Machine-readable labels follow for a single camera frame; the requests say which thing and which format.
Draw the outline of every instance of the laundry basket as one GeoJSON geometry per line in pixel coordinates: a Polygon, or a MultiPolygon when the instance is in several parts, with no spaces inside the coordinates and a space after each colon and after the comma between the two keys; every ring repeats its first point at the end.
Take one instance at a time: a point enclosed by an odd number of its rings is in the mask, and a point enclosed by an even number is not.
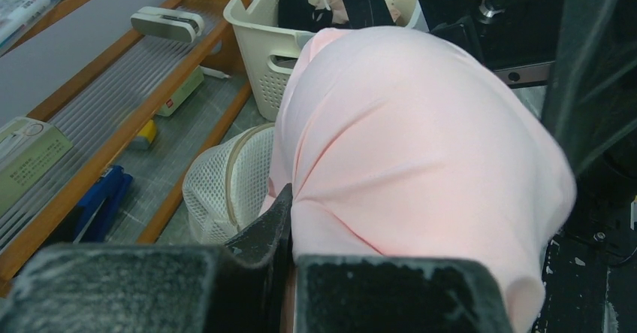
{"type": "MultiPolygon", "coordinates": [[[[318,0],[309,0],[314,4],[318,0]]],[[[421,16],[418,0],[386,0],[400,11],[399,26],[413,28],[421,16]]],[[[230,0],[223,16],[234,27],[243,62],[259,112],[276,119],[291,66],[314,35],[276,27],[279,0],[254,0],[246,10],[241,0],[230,0]]]]}

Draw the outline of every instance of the cardboard box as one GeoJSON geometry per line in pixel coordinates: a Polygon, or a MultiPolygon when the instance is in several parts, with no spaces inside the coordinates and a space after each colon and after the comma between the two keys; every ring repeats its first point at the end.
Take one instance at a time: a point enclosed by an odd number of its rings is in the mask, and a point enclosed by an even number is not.
{"type": "Polygon", "coordinates": [[[197,86],[201,85],[204,82],[204,73],[201,71],[199,67],[197,67],[191,74],[188,76],[186,81],[184,81],[180,88],[171,96],[165,104],[157,111],[157,115],[160,117],[169,117],[172,115],[175,110],[192,94],[197,86]]]}
{"type": "Polygon", "coordinates": [[[73,144],[55,127],[17,117],[0,129],[0,216],[4,215],[73,144]]]}

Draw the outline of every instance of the white laundry basket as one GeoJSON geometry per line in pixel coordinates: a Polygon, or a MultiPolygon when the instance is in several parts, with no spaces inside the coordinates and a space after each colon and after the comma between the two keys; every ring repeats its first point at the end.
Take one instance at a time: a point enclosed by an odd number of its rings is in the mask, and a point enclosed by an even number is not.
{"type": "MultiPolygon", "coordinates": [[[[418,0],[386,0],[400,11],[399,26],[413,28],[421,16],[418,0]]],[[[309,0],[315,4],[318,0],[309,0]]],[[[291,66],[277,58],[296,59],[312,32],[276,27],[279,0],[254,0],[246,10],[241,0],[230,0],[223,16],[234,27],[243,63],[259,112],[270,121],[276,119],[291,66]]]]}
{"type": "Polygon", "coordinates": [[[223,244],[252,223],[267,194],[274,124],[246,130],[204,151],[183,180],[192,237],[223,244]]]}

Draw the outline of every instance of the white mesh bag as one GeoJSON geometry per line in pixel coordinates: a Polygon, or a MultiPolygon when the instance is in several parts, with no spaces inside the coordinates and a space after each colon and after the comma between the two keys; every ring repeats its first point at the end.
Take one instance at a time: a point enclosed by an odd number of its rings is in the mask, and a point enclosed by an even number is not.
{"type": "Polygon", "coordinates": [[[249,129],[204,151],[183,181],[192,237],[222,244],[257,218],[267,193],[274,124],[249,129]]]}

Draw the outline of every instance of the wooden shelf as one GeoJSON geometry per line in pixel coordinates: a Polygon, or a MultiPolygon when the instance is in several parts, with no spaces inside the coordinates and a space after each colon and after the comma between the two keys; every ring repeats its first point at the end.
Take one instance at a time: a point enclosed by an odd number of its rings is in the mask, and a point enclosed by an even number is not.
{"type": "Polygon", "coordinates": [[[61,0],[56,6],[54,6],[51,11],[49,11],[46,15],[44,15],[33,27],[31,27],[27,33],[25,33],[10,49],[15,49],[27,42],[30,38],[33,38],[40,32],[44,31],[46,28],[51,26],[54,23],[60,21],[63,17],[75,11],[78,8],[81,8],[85,3],[91,0],[61,0]]]}
{"type": "MultiPolygon", "coordinates": [[[[217,14],[229,0],[167,0],[162,7],[176,8],[178,6],[201,8],[211,7],[210,13],[217,14]]],[[[243,0],[248,5],[250,0],[243,0]]],[[[51,120],[57,113],[63,113],[62,109],[77,99],[102,74],[107,73],[118,59],[122,58],[133,46],[140,43],[142,36],[134,30],[122,36],[115,44],[106,49],[97,59],[89,63],[76,76],[71,78],[64,86],[55,91],[47,100],[38,105],[29,116],[38,120],[51,120]]],[[[198,65],[211,68],[220,68],[227,72],[235,73],[243,70],[243,61],[240,57],[237,42],[234,39],[231,26],[222,18],[179,64],[163,78],[161,83],[148,95],[127,118],[123,120],[119,128],[102,144],[96,153],[75,172],[74,176],[55,194],[53,199],[38,213],[30,223],[6,246],[0,253],[0,294],[6,293],[11,286],[10,281],[21,267],[38,250],[40,245],[55,230],[68,212],[88,191],[99,178],[104,169],[128,146],[128,143],[150,120],[155,112],[170,98],[171,94],[186,80],[189,74],[198,65]],[[222,49],[211,55],[212,49],[217,44],[222,44],[222,49]]],[[[234,116],[238,114],[247,97],[249,85],[242,89],[233,102],[224,118],[217,124],[206,144],[217,144],[223,133],[228,130],[234,116]]],[[[178,206],[181,197],[179,192],[171,193],[166,198],[166,207],[160,209],[157,219],[154,219],[140,237],[140,242],[154,241],[178,206]]]]}

